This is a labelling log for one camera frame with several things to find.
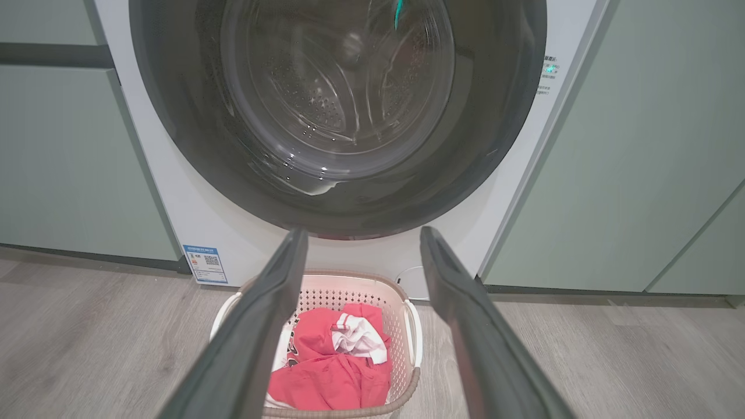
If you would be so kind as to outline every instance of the floor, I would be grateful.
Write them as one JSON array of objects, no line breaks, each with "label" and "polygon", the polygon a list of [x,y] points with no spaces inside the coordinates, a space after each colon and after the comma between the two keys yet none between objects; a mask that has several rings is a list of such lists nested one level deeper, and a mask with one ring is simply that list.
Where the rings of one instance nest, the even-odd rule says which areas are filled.
[{"label": "floor", "polygon": [[[148,418],[232,291],[0,250],[0,418]],[[581,418],[745,417],[745,309],[718,298],[492,298]],[[419,306],[422,381],[401,418],[467,418],[448,327]]]}]

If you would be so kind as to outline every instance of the front-load washing machine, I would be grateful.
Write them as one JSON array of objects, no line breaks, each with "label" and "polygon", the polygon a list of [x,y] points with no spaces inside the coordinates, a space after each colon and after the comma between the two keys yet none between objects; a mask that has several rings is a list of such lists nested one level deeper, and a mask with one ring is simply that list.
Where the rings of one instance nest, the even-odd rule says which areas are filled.
[{"label": "front-load washing machine", "polygon": [[607,0],[97,0],[199,283],[287,229],[307,268],[425,297],[419,227],[479,273]]}]

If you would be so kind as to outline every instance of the door glass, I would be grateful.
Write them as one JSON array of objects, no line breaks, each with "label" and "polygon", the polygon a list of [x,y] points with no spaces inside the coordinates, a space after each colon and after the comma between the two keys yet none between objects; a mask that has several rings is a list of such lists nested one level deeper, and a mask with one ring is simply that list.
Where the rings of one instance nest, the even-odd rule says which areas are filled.
[{"label": "door glass", "polygon": [[319,180],[358,179],[428,138],[454,70],[440,0],[236,3],[222,34],[229,90],[282,164]]}]

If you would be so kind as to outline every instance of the green cabinet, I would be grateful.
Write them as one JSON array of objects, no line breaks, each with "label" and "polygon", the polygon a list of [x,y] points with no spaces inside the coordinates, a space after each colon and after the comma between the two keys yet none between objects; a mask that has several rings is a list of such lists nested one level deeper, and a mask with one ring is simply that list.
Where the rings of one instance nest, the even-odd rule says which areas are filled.
[{"label": "green cabinet", "polygon": [[745,295],[743,186],[647,290],[674,294]]},{"label": "green cabinet", "polygon": [[175,261],[112,69],[0,66],[0,243]]},{"label": "green cabinet", "polygon": [[645,290],[745,179],[743,19],[737,1],[612,2],[485,283]]},{"label": "green cabinet", "polygon": [[103,45],[93,0],[0,2],[0,42]]}]

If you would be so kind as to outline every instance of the laundry basket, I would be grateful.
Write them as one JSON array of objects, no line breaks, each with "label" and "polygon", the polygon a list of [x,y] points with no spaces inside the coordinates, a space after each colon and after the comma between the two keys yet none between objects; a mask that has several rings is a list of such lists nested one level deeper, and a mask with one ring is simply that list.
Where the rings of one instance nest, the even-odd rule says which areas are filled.
[{"label": "laundry basket", "polygon": [[[220,328],[245,289],[231,295],[212,324],[210,340]],[[383,331],[390,336],[388,360],[393,363],[390,392],[386,404],[367,409],[335,411],[303,411],[265,407],[264,416],[275,418],[366,418],[390,414],[404,405],[419,383],[422,363],[422,325],[416,307],[401,287],[383,277],[348,271],[307,271],[302,277],[300,296],[292,323],[297,316],[311,309],[326,307],[342,310],[347,303],[365,303],[380,307]]]}]

